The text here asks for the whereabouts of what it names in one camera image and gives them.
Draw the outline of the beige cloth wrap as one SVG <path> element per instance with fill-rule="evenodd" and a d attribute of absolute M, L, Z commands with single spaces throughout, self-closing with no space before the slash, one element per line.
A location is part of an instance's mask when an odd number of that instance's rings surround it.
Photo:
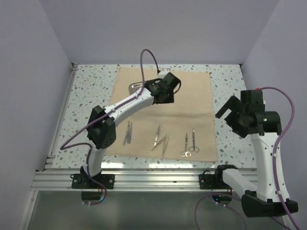
<path fill-rule="evenodd" d="M 181 88 L 174 96 L 174 103 L 154 104 L 129 116 L 116 128 L 117 138 L 106 150 L 107 155 L 160 159 L 162 142 L 154 150 L 155 134 L 160 127 L 158 141 L 169 134 L 163 159 L 214 162 L 217 146 L 214 126 L 213 96 L 209 73 L 173 71 L 181 80 Z M 123 146 L 128 121 L 132 122 L 131 143 Z M 185 136 L 192 145 L 192 129 L 199 152 L 190 158 L 180 156 L 184 150 Z"/>

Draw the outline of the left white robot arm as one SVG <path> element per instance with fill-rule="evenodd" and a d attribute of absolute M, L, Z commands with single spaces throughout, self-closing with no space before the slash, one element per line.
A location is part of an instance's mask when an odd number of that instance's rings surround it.
<path fill-rule="evenodd" d="M 137 111 L 153 104 L 169 104 L 174 102 L 176 88 L 181 87 L 181 80 L 172 73 L 162 78 L 148 80 L 135 93 L 118 103 L 92 109 L 87 127 L 87 137 L 94 144 L 83 166 L 85 175 L 83 183 L 95 188 L 100 182 L 101 163 L 107 148 L 116 140 L 117 126 Z"/>

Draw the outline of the steel tweezers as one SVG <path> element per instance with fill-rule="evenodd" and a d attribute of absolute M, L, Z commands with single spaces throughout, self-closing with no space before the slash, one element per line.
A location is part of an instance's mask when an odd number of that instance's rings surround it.
<path fill-rule="evenodd" d="M 169 137 L 169 134 L 166 134 L 161 140 L 157 142 L 157 144 L 151 150 L 154 150 L 158 145 L 164 142 L 168 137 Z"/>
<path fill-rule="evenodd" d="M 166 151 L 166 148 L 167 148 L 168 142 L 169 142 L 169 137 L 167 137 L 167 138 L 164 140 L 164 144 L 163 144 L 163 149 L 162 149 L 161 159 L 164 157 L 164 154 L 165 154 L 165 151 Z"/>
<path fill-rule="evenodd" d="M 154 144 L 153 144 L 154 147 L 157 145 L 157 142 L 158 142 L 158 138 L 159 138 L 159 135 L 160 135 L 160 127 L 161 127 L 161 125 L 158 126 L 158 129 L 157 129 L 156 134 L 155 134 L 155 139 L 154 139 Z"/>

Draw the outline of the steel instrument tray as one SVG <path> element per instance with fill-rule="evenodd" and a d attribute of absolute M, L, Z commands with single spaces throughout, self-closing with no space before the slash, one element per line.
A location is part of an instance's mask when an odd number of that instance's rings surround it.
<path fill-rule="evenodd" d="M 146 89 L 146 82 L 135 82 L 128 86 L 129 95 L 141 95 Z"/>

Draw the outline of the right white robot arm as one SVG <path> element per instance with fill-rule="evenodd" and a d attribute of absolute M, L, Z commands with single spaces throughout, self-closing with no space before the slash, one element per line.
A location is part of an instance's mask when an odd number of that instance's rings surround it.
<path fill-rule="evenodd" d="M 241 198 L 244 214 L 249 218 L 277 217 L 298 212 L 298 203 L 287 191 L 279 149 L 282 134 L 277 112 L 266 111 L 262 90 L 241 91 L 240 98 L 231 96 L 215 115 L 225 118 L 232 131 L 242 138 L 250 136 L 256 154 L 258 182 L 248 181 L 233 165 L 219 165 L 214 172 L 214 184 L 229 186 Z"/>

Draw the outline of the steel scissors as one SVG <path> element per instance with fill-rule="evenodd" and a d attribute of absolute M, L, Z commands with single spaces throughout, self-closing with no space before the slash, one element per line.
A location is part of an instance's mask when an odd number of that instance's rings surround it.
<path fill-rule="evenodd" d="M 185 158 L 191 157 L 191 153 L 188 151 L 188 134 L 187 133 L 186 133 L 186 136 L 185 136 L 184 150 L 180 152 L 180 156 L 185 157 Z"/>
<path fill-rule="evenodd" d="M 194 129 L 192 129 L 192 146 L 189 147 L 189 151 L 190 152 L 199 152 L 200 151 L 199 147 L 196 146 L 195 130 Z"/>

